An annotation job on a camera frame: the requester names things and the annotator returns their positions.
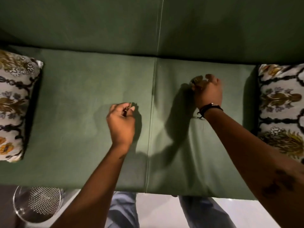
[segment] metal rim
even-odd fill
[[[23,221],[23,222],[27,222],[27,223],[35,223],[35,224],[38,224],[38,223],[42,223],[42,222],[29,222],[29,221],[26,221],[24,218],[22,218],[22,216],[19,214],[17,208],[16,208],[16,205],[15,205],[15,196],[16,196],[16,193],[17,193],[17,190],[19,188],[22,188],[22,186],[17,186],[16,190],[15,190],[15,193],[13,195],[13,207],[14,207],[14,211],[15,211],[15,214],[17,214],[17,216]],[[56,210],[56,212],[52,215],[52,217],[58,213],[58,211],[60,210],[61,206],[62,206],[62,193],[61,193],[61,190],[59,188],[56,188],[59,193],[60,193],[60,198],[59,198],[59,205],[58,205],[58,208]]]

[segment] person's right arm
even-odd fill
[[[195,89],[196,106],[222,103],[219,79],[207,75]],[[204,114],[249,189],[282,228],[304,227],[304,165],[281,154],[220,109]]]

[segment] green fabric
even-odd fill
[[[0,41],[234,63],[301,63],[304,0],[1,0]]]
[[[0,41],[156,54],[160,0],[1,0]]]
[[[110,105],[135,102],[140,138],[125,159],[117,189],[143,192],[154,58],[13,49],[45,66],[28,149],[22,161],[0,162],[0,183],[81,188],[111,146],[105,120]]]
[[[147,192],[254,199],[214,130],[197,119],[187,84],[207,73],[222,80],[224,111],[254,128],[254,66],[159,59]]]
[[[252,130],[254,66],[11,48],[45,66],[28,149],[18,163],[0,162],[1,184],[81,188],[111,145],[110,105],[130,101],[138,142],[117,190],[254,199],[208,122],[196,118],[187,85],[216,74],[223,109]]]

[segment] blue jeans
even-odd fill
[[[212,198],[180,196],[179,201],[190,228],[235,228]],[[114,192],[105,228],[139,228],[136,193]]]

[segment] white floor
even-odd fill
[[[50,227],[76,195],[64,204],[56,217],[39,225],[29,224],[27,227]],[[258,201],[217,198],[215,200],[230,215],[237,228],[279,228]],[[179,199],[171,195],[139,193],[136,206],[141,228],[188,228]]]

